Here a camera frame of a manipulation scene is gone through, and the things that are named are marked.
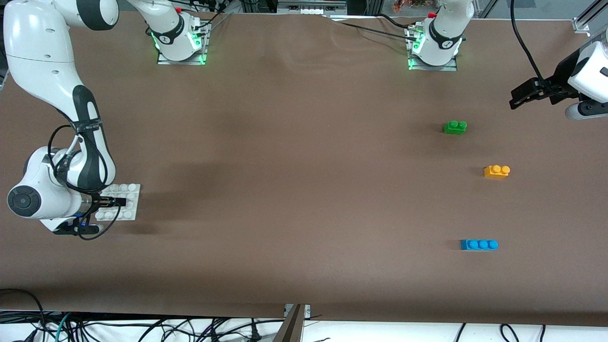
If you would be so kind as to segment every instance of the toy block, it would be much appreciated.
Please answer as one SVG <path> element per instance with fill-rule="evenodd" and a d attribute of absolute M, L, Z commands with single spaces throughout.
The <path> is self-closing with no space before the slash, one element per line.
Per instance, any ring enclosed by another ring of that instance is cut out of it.
<path fill-rule="evenodd" d="M 466 122 L 452 120 L 443 127 L 443 133 L 462 135 L 466 132 Z"/>
<path fill-rule="evenodd" d="M 486 178 L 504 178 L 509 175 L 511 168 L 508 166 L 490 165 L 483 169 L 483 175 Z"/>
<path fill-rule="evenodd" d="M 460 240 L 463 251 L 495 251 L 498 249 L 496 240 Z"/>

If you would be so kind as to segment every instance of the teal cable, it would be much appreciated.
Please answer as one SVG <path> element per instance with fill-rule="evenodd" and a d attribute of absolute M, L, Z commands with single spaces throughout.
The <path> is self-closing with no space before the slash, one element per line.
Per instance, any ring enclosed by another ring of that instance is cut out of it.
<path fill-rule="evenodd" d="M 62 319 L 61 322 L 59 323 L 59 326 L 57 327 L 57 334 L 55 335 L 55 342 L 59 342 L 59 335 L 61 334 L 61 328 L 63 327 L 63 325 L 66 323 L 67 317 L 70 315 L 71 312 L 68 312 Z"/>

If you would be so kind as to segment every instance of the lego brick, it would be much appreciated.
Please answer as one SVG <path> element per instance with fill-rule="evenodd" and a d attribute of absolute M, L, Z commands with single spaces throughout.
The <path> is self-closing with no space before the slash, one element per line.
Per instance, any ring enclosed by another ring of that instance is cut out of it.
<path fill-rule="evenodd" d="M 135 220 L 140 188 L 140 184 L 112 184 L 101 192 L 101 196 L 126 198 L 126 206 L 120 208 L 117 221 Z M 97 221 L 111 221 L 117 211 L 117 207 L 99 208 L 95 213 L 95 218 Z"/>
<path fill-rule="evenodd" d="M 460 240 L 463 251 L 495 251 L 498 249 L 496 240 Z"/>
<path fill-rule="evenodd" d="M 466 132 L 466 121 L 452 120 L 443 127 L 443 133 L 462 135 Z"/>
<path fill-rule="evenodd" d="M 486 178 L 504 178 L 509 175 L 511 168 L 508 166 L 490 165 L 483 169 L 483 175 Z"/>

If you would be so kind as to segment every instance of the white lego brick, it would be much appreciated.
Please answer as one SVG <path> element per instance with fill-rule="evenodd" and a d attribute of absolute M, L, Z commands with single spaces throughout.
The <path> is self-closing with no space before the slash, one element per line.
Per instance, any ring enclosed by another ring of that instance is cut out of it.
<path fill-rule="evenodd" d="M 120 208 L 117 221 L 133 221 L 137 214 L 140 184 L 112 184 L 104 189 L 101 196 L 126 198 L 126 206 Z M 97 221 L 111 221 L 116 216 L 117 207 L 99 208 L 95 213 Z"/>

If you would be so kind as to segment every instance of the orange toy brick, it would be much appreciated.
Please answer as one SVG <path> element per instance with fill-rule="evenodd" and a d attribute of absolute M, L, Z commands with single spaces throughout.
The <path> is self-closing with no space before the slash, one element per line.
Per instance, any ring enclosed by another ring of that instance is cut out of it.
<path fill-rule="evenodd" d="M 486 178 L 504 178 L 509 175 L 511 169 L 508 166 L 490 165 L 483 169 Z"/>

